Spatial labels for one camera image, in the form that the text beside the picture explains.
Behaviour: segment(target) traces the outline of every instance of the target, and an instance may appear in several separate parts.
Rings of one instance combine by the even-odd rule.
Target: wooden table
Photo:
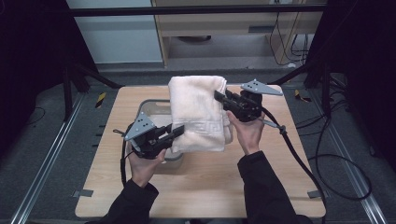
[[[239,86],[228,90],[240,92]],[[122,139],[113,129],[126,130],[134,121],[140,104],[146,99],[169,99],[167,86],[121,88],[97,149],[84,189],[91,197],[80,197],[79,217],[101,217],[120,194],[120,149]],[[276,120],[287,127],[295,150],[308,165],[303,146],[283,96],[263,96],[263,105]],[[223,152],[193,152],[183,155],[177,169],[157,169],[152,183],[160,192],[151,217],[246,217],[243,181],[236,164],[244,155],[236,139]],[[322,217],[325,208],[320,199],[309,199],[315,185],[292,157],[279,130],[264,127],[261,149],[288,193],[297,214]],[[127,163],[127,178],[131,176]]]

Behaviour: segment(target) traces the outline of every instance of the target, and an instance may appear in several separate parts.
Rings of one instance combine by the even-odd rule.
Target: person's hand
[[[132,151],[131,143],[127,143],[127,151]],[[163,149],[157,158],[154,160],[147,160],[144,158],[139,158],[135,153],[131,153],[128,156],[129,164],[131,165],[132,180],[140,188],[144,188],[154,175],[155,169],[158,164],[165,160],[166,149]]]
[[[236,129],[239,144],[244,149],[245,155],[260,151],[259,143],[264,128],[262,120],[255,119],[249,122],[241,122],[231,111],[227,111],[227,116]]]

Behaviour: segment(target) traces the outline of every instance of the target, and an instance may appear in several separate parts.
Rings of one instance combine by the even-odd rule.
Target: black sleeve
[[[147,224],[149,223],[149,210],[158,194],[158,190],[150,183],[142,189],[134,181],[129,180],[119,197],[111,204],[107,215],[99,221],[86,224]]]
[[[262,151],[238,162],[249,224],[298,223],[289,197]]]

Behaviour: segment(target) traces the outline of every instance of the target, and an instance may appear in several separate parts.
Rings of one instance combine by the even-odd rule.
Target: clear plastic bin
[[[144,112],[157,127],[167,126],[172,123],[171,105],[169,100],[148,99],[139,106],[139,111]],[[183,153],[173,153],[166,150],[165,161],[159,166],[163,168],[178,168],[183,161]]]

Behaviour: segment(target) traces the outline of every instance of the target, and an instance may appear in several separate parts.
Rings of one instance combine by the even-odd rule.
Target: folded towel
[[[184,125],[184,133],[176,138],[171,150],[223,151],[233,141],[233,126],[215,91],[224,94],[224,77],[172,77],[168,87],[172,111],[172,128]]]

